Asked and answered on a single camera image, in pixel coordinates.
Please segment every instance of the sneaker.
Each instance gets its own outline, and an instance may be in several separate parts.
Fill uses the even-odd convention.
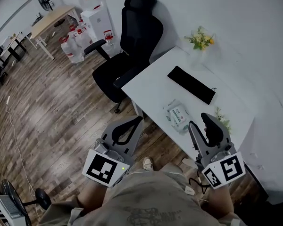
[[[143,163],[142,163],[142,168],[144,168],[147,171],[154,171],[153,169],[153,160],[150,157],[145,157],[143,159]]]

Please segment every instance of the chair headrest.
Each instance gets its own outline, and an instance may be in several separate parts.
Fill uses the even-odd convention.
[[[156,0],[125,0],[125,7],[140,12],[152,13]]]

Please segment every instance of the white cable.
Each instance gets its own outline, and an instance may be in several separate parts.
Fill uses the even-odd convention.
[[[9,114],[9,121],[10,121],[10,124],[11,124],[12,127],[14,128],[14,137],[15,137],[16,146],[17,146],[17,149],[18,149],[19,154],[20,154],[20,159],[21,159],[22,167],[23,167],[23,169],[24,169],[24,173],[25,173],[27,182],[28,182],[28,184],[29,184],[29,194],[31,195],[32,199],[34,200],[34,197],[36,196],[36,193],[35,193],[35,191],[33,190],[33,186],[30,184],[30,182],[29,182],[29,180],[28,180],[27,173],[26,173],[26,170],[25,170],[25,167],[24,167],[24,164],[23,164],[23,160],[22,160],[22,155],[21,155],[21,152],[20,152],[18,143],[17,143],[15,126],[14,126],[13,123],[11,122],[11,113],[8,111],[9,98],[10,98],[10,96],[8,97],[8,100],[7,100],[7,102],[6,102],[6,109],[5,109],[5,111]],[[41,219],[40,215],[38,214],[38,210],[37,210],[37,205],[36,205],[36,204],[35,204],[35,208],[36,208],[36,213],[37,213],[39,219]]]

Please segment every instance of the chair armrest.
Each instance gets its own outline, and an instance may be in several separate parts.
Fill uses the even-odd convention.
[[[136,75],[142,72],[149,65],[138,65],[133,67],[131,70],[127,71],[121,77],[119,77],[116,81],[114,81],[113,85],[116,88],[122,88],[126,83],[132,80]]]
[[[101,47],[105,43],[106,43],[106,40],[96,41],[95,43],[93,43],[90,46],[88,46],[87,48],[85,48],[84,53],[87,55],[87,54],[91,53],[92,51],[94,51],[96,49],[99,52],[99,54],[104,57],[104,59],[109,60],[110,59],[109,55]]]
[[[98,47],[101,47],[105,43],[106,43],[106,40],[96,41],[95,43],[91,44],[90,46],[84,49],[85,55],[91,53],[92,51],[96,50]]]

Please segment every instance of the red cap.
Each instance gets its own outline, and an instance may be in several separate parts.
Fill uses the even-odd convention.
[[[60,43],[65,43],[67,40],[68,40],[68,38],[69,38],[69,35],[67,36],[67,37],[64,37],[64,38],[59,38],[59,41],[60,41]]]

